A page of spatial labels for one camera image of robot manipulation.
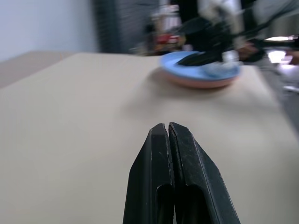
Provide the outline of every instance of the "table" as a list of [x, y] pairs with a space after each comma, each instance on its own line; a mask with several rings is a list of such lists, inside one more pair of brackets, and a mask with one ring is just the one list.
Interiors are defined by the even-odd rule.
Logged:
[[166, 82], [159, 57], [22, 57], [0, 64], [2, 224], [122, 223], [130, 167], [169, 122], [218, 166], [242, 224], [298, 223], [299, 144], [256, 68], [198, 91]]

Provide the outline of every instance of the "white wall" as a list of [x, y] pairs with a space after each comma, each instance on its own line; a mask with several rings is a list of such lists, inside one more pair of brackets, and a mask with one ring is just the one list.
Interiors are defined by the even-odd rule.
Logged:
[[32, 50], [97, 51], [89, 0], [0, 0], [0, 61]]

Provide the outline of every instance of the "blue plate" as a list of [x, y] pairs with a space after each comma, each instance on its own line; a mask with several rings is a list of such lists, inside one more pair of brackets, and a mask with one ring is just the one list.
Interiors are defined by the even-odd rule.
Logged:
[[183, 78], [204, 80], [204, 81], [219, 81], [228, 78], [233, 78], [239, 75], [240, 67], [234, 67], [231, 70], [227, 70], [221, 73], [221, 76], [212, 77], [208, 75], [202, 66], [182, 66], [178, 65], [177, 62], [182, 58], [198, 53], [197, 51], [179, 51], [166, 54], [161, 58], [161, 66], [164, 70]]

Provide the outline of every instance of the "beige tabletop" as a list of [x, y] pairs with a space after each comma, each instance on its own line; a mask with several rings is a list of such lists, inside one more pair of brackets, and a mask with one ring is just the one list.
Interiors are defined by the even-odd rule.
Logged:
[[298, 223], [299, 144], [257, 69], [197, 91], [166, 82], [159, 57], [56, 53], [33, 68], [45, 54], [0, 64], [1, 224], [122, 223], [130, 167], [169, 122], [216, 163], [242, 224]]

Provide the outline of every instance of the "robotic arm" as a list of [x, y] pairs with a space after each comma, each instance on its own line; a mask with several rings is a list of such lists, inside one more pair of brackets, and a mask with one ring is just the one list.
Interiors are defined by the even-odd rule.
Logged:
[[[180, 0], [179, 6], [183, 22], [179, 32], [186, 35], [187, 43], [195, 50], [205, 52], [178, 62], [185, 66], [223, 62], [223, 53], [239, 49], [247, 38], [257, 35], [275, 19], [299, 12], [298, 0], [256, 0], [245, 10], [239, 0]], [[261, 40], [258, 45], [296, 49], [299, 41]]]

